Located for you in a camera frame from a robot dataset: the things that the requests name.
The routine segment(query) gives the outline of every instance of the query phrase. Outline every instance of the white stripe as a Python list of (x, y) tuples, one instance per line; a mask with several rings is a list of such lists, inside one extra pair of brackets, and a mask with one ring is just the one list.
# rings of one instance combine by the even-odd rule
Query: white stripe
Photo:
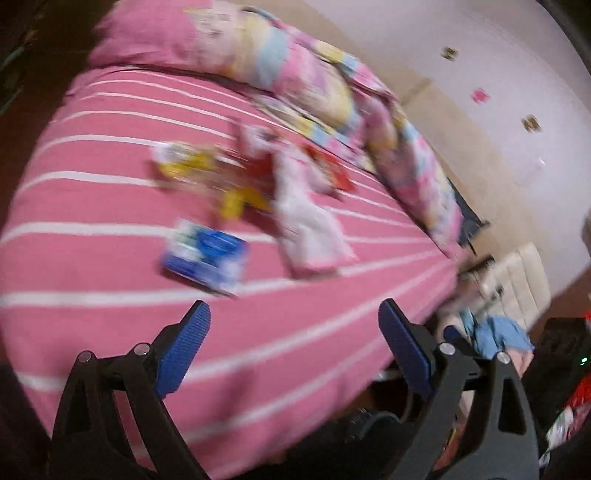
[[(62, 235), (120, 235), (120, 236), (156, 236), (168, 238), (172, 228), (162, 225), (142, 225), (138, 223), (78, 223), (78, 222), (27, 222), (4, 233), (0, 245), (14, 238), (32, 233), (54, 233)], [(274, 243), (276, 239), (265, 233), (227, 232), (247, 242)], [(428, 244), (432, 240), (427, 236), (346, 236), (345, 240), (353, 244)]]
[(349, 192), (339, 192), (339, 193), (343, 197), (348, 197), (348, 198), (355, 199), (355, 200), (361, 200), (362, 202), (369, 203), (370, 205), (375, 205), (376, 207), (385, 208), (386, 210), (391, 210), (393, 212), (404, 213), (399, 208), (390, 207), (389, 205), (386, 205), (384, 203), (374, 202), (373, 200), (369, 200), (369, 199), (367, 199), (365, 197), (360, 197), (358, 195), (353, 195), (352, 193), (349, 193)]
[(365, 173), (363, 170), (361, 170), (360, 168), (355, 168), (355, 167), (350, 167), (349, 165), (347, 165), (347, 162), (345, 162), (344, 160), (340, 162), (340, 164), (342, 166), (344, 166), (347, 170), (350, 170), (352, 172), (358, 173), (359, 175), (363, 175), (364, 177), (373, 180), (374, 182), (378, 183), (378, 184), (382, 184), (382, 182), (380, 182), (376, 177), (374, 177), (373, 175), (370, 175), (369, 173)]
[(415, 225), (414, 223), (397, 222), (396, 220), (388, 220), (387, 218), (374, 217), (373, 215), (365, 215), (364, 213), (354, 212), (352, 210), (343, 210), (340, 208), (333, 208), (333, 207), (324, 207), (324, 208), (326, 210), (328, 210), (329, 212), (337, 213), (338, 215), (345, 215), (345, 216), (349, 216), (349, 217), (362, 218), (363, 220), (369, 220), (370, 222), (387, 223), (388, 225), (396, 225), (396, 226), (401, 226), (401, 227), (405, 227), (405, 228), (414, 228), (414, 229), (420, 230), (420, 228), (417, 225)]
[[(227, 116), (218, 115), (217, 113), (209, 112), (207, 110), (201, 110), (199, 108), (195, 108), (193, 110), (198, 111), (198, 113), (202, 113), (203, 115), (212, 116), (214, 118), (219, 118), (220, 120), (224, 120), (226, 122), (230, 121), (230, 119)], [(67, 116), (66, 118), (62, 119), (61, 121), (65, 122), (67, 120), (71, 120), (73, 118), (77, 118), (77, 117), (83, 116), (83, 115), (90, 115), (92, 113), (127, 113), (128, 115), (143, 116), (144, 118), (163, 118), (160, 116), (150, 115), (149, 113), (133, 112), (133, 111), (126, 111), (126, 110), (83, 110), (80, 112), (73, 113), (72, 115)]]
[[(368, 271), (380, 270), (393, 265), (403, 265), (423, 258), (440, 255), (439, 251), (395, 257), (377, 262), (351, 265), (339, 269), (345, 277)], [(314, 280), (293, 280), (290, 278), (271, 278), (251, 281), (236, 288), (236, 295), (250, 296), (277, 290), (287, 290), (298, 286), (315, 283)], [(175, 288), (171, 290), (140, 291), (19, 291), (0, 296), (0, 307), (84, 307), (106, 308), (176, 304), (195, 301), (196, 299), (216, 299), (217, 295), (202, 292), (194, 288)]]
[(287, 131), (290, 131), (290, 132), (292, 131), (289, 128), (286, 128), (286, 127), (284, 127), (281, 124), (278, 124), (278, 123), (275, 123), (275, 122), (269, 120), (268, 118), (264, 118), (262, 116), (258, 116), (258, 115), (254, 114), (254, 113), (247, 112), (246, 110), (241, 110), (241, 109), (239, 109), (239, 108), (237, 108), (235, 106), (228, 105), (228, 104), (223, 103), (223, 102), (218, 102), (217, 100), (213, 100), (211, 98), (206, 98), (206, 97), (202, 97), (202, 96), (199, 96), (199, 95), (193, 95), (192, 93), (186, 92), (185, 90), (180, 90), (178, 88), (166, 87), (164, 85), (160, 85), (159, 83), (142, 82), (141, 80), (101, 80), (100, 82), (91, 83), (88, 86), (91, 87), (91, 86), (94, 86), (94, 85), (103, 85), (105, 83), (135, 83), (135, 84), (138, 84), (138, 85), (146, 85), (146, 86), (149, 86), (149, 87), (160, 88), (162, 90), (167, 90), (169, 92), (180, 93), (181, 95), (187, 96), (189, 98), (194, 98), (196, 100), (202, 100), (204, 102), (212, 103), (214, 105), (219, 105), (219, 106), (222, 106), (224, 108), (228, 108), (230, 110), (234, 110), (235, 112), (244, 113), (244, 115), (249, 115), (249, 116), (251, 116), (253, 118), (258, 118), (259, 120), (262, 120), (262, 121), (264, 121), (264, 122), (266, 122), (268, 124), (275, 125), (276, 127), (281, 127), (284, 130), (287, 130)]
[(233, 121), (232, 118), (230, 118), (230, 117), (218, 115), (217, 113), (210, 112), (209, 110), (201, 110), (200, 108), (195, 108), (192, 106), (183, 105), (182, 103), (167, 102), (166, 100), (158, 100), (156, 98), (142, 97), (139, 95), (131, 95), (129, 93), (97, 92), (97, 93), (93, 93), (92, 95), (82, 97), (80, 100), (88, 100), (89, 98), (94, 98), (97, 96), (131, 98), (133, 100), (142, 100), (144, 102), (159, 103), (160, 105), (168, 105), (168, 106), (173, 106), (176, 108), (182, 108), (183, 110), (188, 110), (190, 112), (202, 113), (203, 115), (208, 115), (208, 116), (212, 116), (215, 118), (219, 118), (220, 120), (224, 120), (226, 122)]
[(368, 190), (371, 190), (372, 192), (379, 193), (379, 194), (380, 194), (381, 196), (383, 196), (383, 197), (386, 197), (386, 198), (389, 198), (389, 199), (391, 199), (391, 198), (392, 198), (392, 197), (391, 197), (390, 195), (388, 195), (387, 193), (380, 192), (379, 190), (376, 190), (376, 189), (374, 189), (373, 187), (370, 187), (369, 185), (366, 185), (365, 183), (360, 183), (360, 182), (358, 182), (358, 181), (355, 181), (355, 180), (351, 180), (351, 182), (352, 182), (352, 183), (354, 183), (355, 185), (357, 185), (358, 187), (363, 187), (363, 188), (366, 188), (366, 189), (368, 189)]
[[(372, 309), (376, 309), (383, 299), (389, 297), (401, 297), (406, 292), (419, 285), (424, 280), (428, 279), (432, 274), (441, 269), (441, 267), (444, 267), (448, 264), (449, 263), (447, 261), (436, 264), (425, 272), (422, 272), (417, 277), (414, 277), (412, 280), (399, 285), (395, 289), (381, 294), (378, 297), (374, 297), (373, 299), (364, 302), (352, 310), (345, 312), (344, 314), (338, 315), (332, 319), (329, 319), (323, 324), (317, 325), (313, 329), (297, 332), (290, 337), (282, 338), (276, 340), (275, 342), (269, 342), (262, 347), (259, 346), (258, 348), (242, 352), (238, 355), (232, 355), (223, 359), (217, 359), (209, 362), (198, 362), (195, 366), (189, 369), (184, 378), (184, 382), (199, 382), (211, 378), (212, 376), (215, 377), (217, 375), (231, 373), (232, 371), (244, 368), (249, 364), (264, 361), (265, 359), (271, 358), (273, 356), (282, 355), (288, 351), (293, 350), (294, 348), (297, 348), (298, 346), (318, 340), (318, 338), (329, 335), (330, 333), (333, 333), (355, 322), (357, 319), (370, 312)], [(447, 282), (448, 280), (446, 280), (446, 282), (442, 282), (441, 285), (445, 286), (447, 285)], [(414, 318), (413, 313), (410, 313), (408, 317), (410, 319)], [(17, 375), (23, 385), (37, 391), (60, 392), (66, 382), (65, 378), (44, 377), (20, 372), (17, 373)]]
[[(387, 266), (393, 264), (391, 261), (385, 261), (384, 263), (387, 264)], [(260, 362), (269, 361), (272, 358), (284, 355), (287, 352), (325, 338), (352, 323), (355, 323), (371, 311), (375, 310), (377, 312), (377, 308), (383, 299), (404, 295), (410, 289), (428, 279), (444, 265), (447, 265), (447, 262), (436, 264), (422, 272), (420, 275), (399, 285), (395, 289), (390, 290), (385, 294), (382, 293), (377, 297), (365, 301), (355, 308), (336, 315), (314, 327), (301, 330), (291, 336), (283, 337), (264, 345), (258, 345), (256, 348), (237, 353), (236, 355), (229, 355), (222, 359), (215, 359), (207, 362), (198, 362), (195, 366), (189, 368), (184, 381), (186, 383), (201, 382), (221, 375), (235, 373), (241, 369), (249, 368)], [(366, 271), (366, 269), (360, 269), (359, 272), (351, 272), (351, 275), (356, 275), (357, 273), (361, 273), (361, 271)]]
[(186, 85), (190, 85), (192, 87), (197, 87), (197, 88), (201, 88), (203, 90), (207, 90), (208, 92), (219, 93), (220, 95), (227, 96), (228, 98), (231, 98), (233, 100), (238, 100), (239, 102), (242, 102), (242, 103), (250, 103), (248, 100), (245, 100), (244, 98), (242, 98), (238, 95), (232, 95), (230, 93), (221, 92), (219, 90), (214, 90), (213, 88), (205, 87), (203, 85), (197, 85), (195, 83), (176, 78), (175, 76), (170, 75), (170, 74), (166, 75), (164, 73), (149, 72), (147, 70), (134, 70), (132, 73), (141, 73), (142, 75), (151, 75), (152, 77), (160, 77), (160, 78), (167, 79), (167, 80), (174, 80), (175, 82), (180, 82), (180, 83), (184, 83)]
[(158, 120), (159, 122), (166, 122), (168, 124), (174, 124), (174, 125), (180, 125), (181, 127), (192, 128), (194, 130), (199, 130), (201, 132), (208, 132), (210, 134), (217, 135), (218, 137), (228, 138), (230, 140), (233, 140), (235, 138), (233, 135), (228, 135), (228, 134), (225, 134), (225, 133), (220, 132), (218, 130), (214, 130), (212, 128), (203, 127), (202, 125), (189, 124), (187, 122), (181, 122), (180, 120), (175, 120), (173, 118), (166, 118), (163, 116), (150, 115), (149, 113), (142, 113), (142, 112), (126, 112), (126, 111), (120, 111), (120, 110), (85, 110), (83, 112), (74, 113), (73, 115), (70, 115), (70, 116), (64, 118), (62, 120), (62, 122), (65, 122), (67, 120), (71, 120), (73, 118), (77, 118), (82, 115), (91, 115), (93, 113), (111, 113), (114, 115), (140, 116), (142, 118), (148, 118), (150, 120)]
[(428, 236), (346, 236), (345, 240), (352, 244), (430, 244), (433, 240)]
[(156, 142), (155, 140), (146, 140), (145, 138), (134, 138), (134, 137), (115, 137), (113, 135), (69, 135), (68, 137), (61, 137), (56, 138), (55, 140), (51, 140), (46, 144), (40, 146), (36, 152), (35, 157), (41, 155), (45, 150), (53, 147), (55, 145), (59, 145), (62, 143), (68, 142), (78, 142), (82, 140), (89, 140), (89, 141), (96, 141), (96, 142), (120, 142), (120, 143), (131, 143), (135, 145), (145, 145), (146, 147), (155, 147), (160, 142)]
[[(233, 415), (226, 420), (216, 421), (205, 425), (197, 430), (183, 433), (182, 436), (187, 443), (197, 443), (203, 440), (220, 435), (222, 433), (231, 432), (232, 430), (245, 427), (252, 423), (256, 423), (261, 420), (265, 420), (272, 415), (281, 412), (283, 409), (298, 403), (299, 401), (309, 397), (317, 390), (326, 386), (328, 382), (339, 378), (347, 370), (351, 369), (356, 363), (363, 360), (365, 357), (376, 351), (379, 347), (384, 348), (384, 339), (382, 337), (375, 338), (362, 349), (355, 352), (350, 357), (346, 358), (342, 362), (339, 362), (335, 367), (327, 370), (318, 377), (310, 380), (297, 388), (289, 391), (286, 394), (280, 395), (273, 398), (271, 401), (262, 405), (250, 408), (249, 410)], [(145, 450), (140, 448), (134, 448), (134, 453), (145, 455)]]
[[(81, 236), (147, 236), (169, 238), (174, 228), (162, 225), (138, 223), (78, 223), (78, 222), (29, 222), (18, 225), (0, 238), (0, 245), (22, 235), (32, 233), (54, 233)], [(228, 232), (246, 242), (274, 243), (275, 239), (265, 233)]]
[(176, 187), (180, 183), (171, 180), (149, 180), (149, 179), (138, 179), (135, 177), (124, 177), (122, 175), (105, 175), (99, 173), (87, 173), (85, 171), (75, 170), (58, 170), (44, 173), (38, 177), (23, 184), (18, 190), (17, 194), (22, 193), (33, 185), (41, 183), (46, 180), (78, 180), (78, 181), (89, 181), (92, 183), (105, 183), (105, 184), (121, 184), (121, 185), (139, 185), (145, 187), (157, 187), (157, 188), (171, 188)]

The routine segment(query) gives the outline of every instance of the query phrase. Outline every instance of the pillow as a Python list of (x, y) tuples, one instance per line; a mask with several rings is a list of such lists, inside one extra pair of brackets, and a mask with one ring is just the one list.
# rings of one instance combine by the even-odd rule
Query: pillow
[[(95, 27), (103, 40), (89, 56), (91, 67), (150, 65), (216, 73), (234, 42), (232, 21), (239, 7), (212, 0), (121, 0)], [(215, 56), (204, 55), (216, 33)]]

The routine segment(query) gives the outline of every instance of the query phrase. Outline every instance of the toy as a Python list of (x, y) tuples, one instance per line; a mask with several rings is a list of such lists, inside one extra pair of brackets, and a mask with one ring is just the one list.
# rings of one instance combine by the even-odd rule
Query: toy
[(242, 275), (247, 248), (238, 237), (179, 219), (162, 264), (212, 290), (232, 294)]

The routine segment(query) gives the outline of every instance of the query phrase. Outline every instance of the wall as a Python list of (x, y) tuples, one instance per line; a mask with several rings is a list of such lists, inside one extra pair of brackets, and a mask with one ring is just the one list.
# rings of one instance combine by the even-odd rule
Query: wall
[[(513, 179), (506, 181), (519, 190), (518, 200), (541, 231), (553, 292), (589, 265), (581, 229), (591, 207), (591, 77), (543, 7), (535, 0), (306, 2), (345, 31), (372, 66), (404, 63), (431, 78), (482, 128), (502, 154), (505, 167), (499, 168)], [(444, 46), (459, 50), (455, 62), (441, 58)], [(477, 87), (490, 95), (483, 105), (471, 98)], [(423, 119), (417, 115), (429, 115), (428, 105), (407, 111), (418, 124)], [(541, 133), (523, 128), (528, 114), (537, 117)], [(437, 134), (424, 133), (429, 141)], [(465, 163), (442, 156), (464, 184), (471, 183)], [(499, 201), (505, 194), (488, 193)]]

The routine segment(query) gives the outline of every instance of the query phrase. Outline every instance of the pink cloth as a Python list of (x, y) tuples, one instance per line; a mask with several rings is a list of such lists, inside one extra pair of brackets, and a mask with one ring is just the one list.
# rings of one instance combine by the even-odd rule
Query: pink cloth
[(333, 192), (330, 180), (298, 145), (274, 135), (270, 128), (243, 127), (241, 143), (249, 161), (272, 157), (274, 218), (294, 273), (304, 276), (353, 263), (357, 258), (342, 225), (315, 201), (316, 194)]
[[(272, 124), (215, 83), (94, 70), (39, 139), (0, 239), (0, 328), (49, 431), (78, 352), (120, 355), (203, 299), (212, 327), (165, 403), (211, 476), (236, 474), (298, 441), (391, 359), (376, 317), (384, 298), (421, 323), (453, 291), (453, 263), (379, 182), (351, 166), (355, 194), (320, 200), (359, 257), (338, 275), (293, 280), (267, 235), (274, 225), (261, 230), (248, 218), (228, 225), (251, 248), (237, 299), (162, 274), (176, 219), (200, 221), (207, 209), (155, 176), (150, 146), (233, 146), (232, 119)], [(137, 437), (132, 443), (145, 454)]]

